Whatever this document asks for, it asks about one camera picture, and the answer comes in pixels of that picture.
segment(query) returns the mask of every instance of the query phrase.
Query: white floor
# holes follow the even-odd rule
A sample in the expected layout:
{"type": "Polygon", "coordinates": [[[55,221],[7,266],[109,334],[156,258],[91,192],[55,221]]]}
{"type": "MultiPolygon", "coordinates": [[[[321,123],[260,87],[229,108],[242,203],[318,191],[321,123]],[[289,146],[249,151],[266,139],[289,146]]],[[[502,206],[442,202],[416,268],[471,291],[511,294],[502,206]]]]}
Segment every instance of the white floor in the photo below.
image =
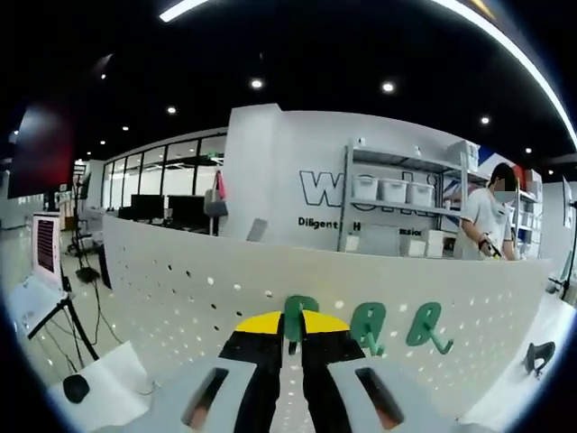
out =
{"type": "MultiPolygon", "coordinates": [[[[62,237],[61,247],[62,251],[64,251],[69,243],[69,235],[63,234],[62,237]]],[[[88,260],[90,265],[100,272],[97,256],[91,255],[88,260]]],[[[31,267],[31,228],[25,227],[0,232],[0,284],[4,296],[7,296],[13,287],[23,281],[30,273],[31,267]]],[[[62,268],[65,275],[70,279],[72,291],[76,294],[73,302],[78,316],[87,332],[88,338],[94,343],[97,318],[95,288],[92,284],[84,284],[78,280],[75,274],[78,268],[78,259],[62,255],[62,268]]],[[[119,317],[122,312],[114,303],[113,292],[100,280],[97,287],[102,312],[114,329],[114,318],[119,317]]],[[[71,333],[71,331],[66,315],[60,312],[32,340],[23,341],[30,362],[47,385],[60,382],[70,374],[71,367],[64,354],[80,369],[74,337],[67,334],[67,332],[71,333]]],[[[123,341],[120,332],[114,333],[123,341]]],[[[101,319],[98,326],[97,341],[94,345],[96,352],[98,355],[103,356],[118,345],[119,343],[114,339],[104,320],[101,319]]],[[[81,341],[78,341],[78,347],[84,363],[91,364],[92,357],[81,341]]]]}

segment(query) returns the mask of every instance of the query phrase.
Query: display board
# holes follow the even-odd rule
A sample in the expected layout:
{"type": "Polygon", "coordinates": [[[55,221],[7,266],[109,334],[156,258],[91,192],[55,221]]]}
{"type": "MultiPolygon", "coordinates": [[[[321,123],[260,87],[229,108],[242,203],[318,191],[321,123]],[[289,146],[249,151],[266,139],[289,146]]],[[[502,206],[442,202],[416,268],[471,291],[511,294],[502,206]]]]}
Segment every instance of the display board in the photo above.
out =
{"type": "MultiPolygon", "coordinates": [[[[313,298],[321,312],[348,323],[373,302],[386,309],[377,335],[383,362],[414,378],[450,417],[466,413],[511,361],[548,274],[548,261],[377,257],[195,235],[112,216],[104,224],[122,309],[116,330],[133,342],[151,377],[161,380],[196,357],[217,355],[241,320],[283,310],[291,296],[313,298]],[[441,349],[430,338],[418,345],[409,338],[417,312],[430,302],[439,304],[434,332],[441,349]]],[[[283,365],[271,431],[285,422],[290,431],[297,424],[311,431],[299,354],[285,352],[283,365]]]]}

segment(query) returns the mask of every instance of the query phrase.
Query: black ceiling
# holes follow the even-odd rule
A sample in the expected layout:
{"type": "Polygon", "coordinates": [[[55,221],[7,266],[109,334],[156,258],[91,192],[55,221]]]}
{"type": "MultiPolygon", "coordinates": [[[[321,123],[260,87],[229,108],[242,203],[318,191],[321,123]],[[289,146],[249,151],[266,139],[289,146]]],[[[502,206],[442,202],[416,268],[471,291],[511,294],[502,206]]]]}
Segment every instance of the black ceiling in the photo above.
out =
{"type": "MultiPolygon", "coordinates": [[[[0,105],[0,157],[10,154],[8,135],[27,104],[78,82],[107,54],[106,79],[93,76],[78,110],[78,157],[91,151],[108,159],[226,126],[232,107],[266,102],[424,124],[533,167],[574,152],[561,119],[519,62],[430,0],[212,0],[171,23],[158,15],[174,0],[20,3],[10,13],[21,18],[5,52],[10,84],[0,105]],[[255,77],[266,82],[259,91],[249,86],[255,77]],[[396,83],[393,95],[380,91],[385,80],[396,83]],[[167,106],[178,114],[168,115],[167,106]],[[489,125],[481,125],[482,115],[489,125]]],[[[501,5],[536,48],[572,116],[577,68],[569,6],[501,5]]]]}

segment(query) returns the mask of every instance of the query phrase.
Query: ceiling light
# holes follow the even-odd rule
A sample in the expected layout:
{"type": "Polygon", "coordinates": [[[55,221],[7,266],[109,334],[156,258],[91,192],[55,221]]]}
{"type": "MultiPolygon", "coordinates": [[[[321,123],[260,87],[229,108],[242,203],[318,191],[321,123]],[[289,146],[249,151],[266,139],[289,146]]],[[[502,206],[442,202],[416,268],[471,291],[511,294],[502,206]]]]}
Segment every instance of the ceiling light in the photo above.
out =
{"type": "Polygon", "coordinates": [[[163,22],[167,23],[174,20],[177,16],[180,16],[183,13],[188,12],[190,9],[193,9],[207,1],[208,0],[182,0],[180,3],[172,6],[170,9],[160,14],[160,18],[163,22]]]}
{"type": "Polygon", "coordinates": [[[382,91],[385,93],[393,93],[395,91],[395,85],[390,82],[386,82],[382,85],[382,91]]]}
{"type": "Polygon", "coordinates": [[[264,83],[262,82],[261,79],[256,78],[253,81],[251,81],[252,88],[262,88],[262,86],[264,86],[264,83]]]}
{"type": "Polygon", "coordinates": [[[447,9],[452,10],[453,12],[459,14],[466,20],[470,21],[471,23],[475,24],[477,27],[481,28],[484,32],[486,32],[490,37],[492,37],[495,41],[501,44],[508,52],[510,52],[515,59],[523,65],[523,67],[527,70],[529,74],[533,77],[533,79],[537,82],[537,84],[543,89],[555,109],[557,110],[557,114],[561,117],[565,128],[567,129],[567,133],[571,137],[573,141],[573,146],[575,150],[577,150],[577,134],[573,130],[573,126],[571,124],[571,120],[569,116],[565,112],[563,108],[563,104],[553,92],[553,89],[543,77],[539,69],[533,64],[533,62],[525,55],[525,53],[519,49],[515,43],[511,39],[509,39],[505,34],[500,31],[497,27],[491,24],[489,21],[484,19],[479,14],[476,14],[472,9],[468,8],[467,6],[460,3],[458,0],[432,0],[433,2],[446,7],[447,9]]]}

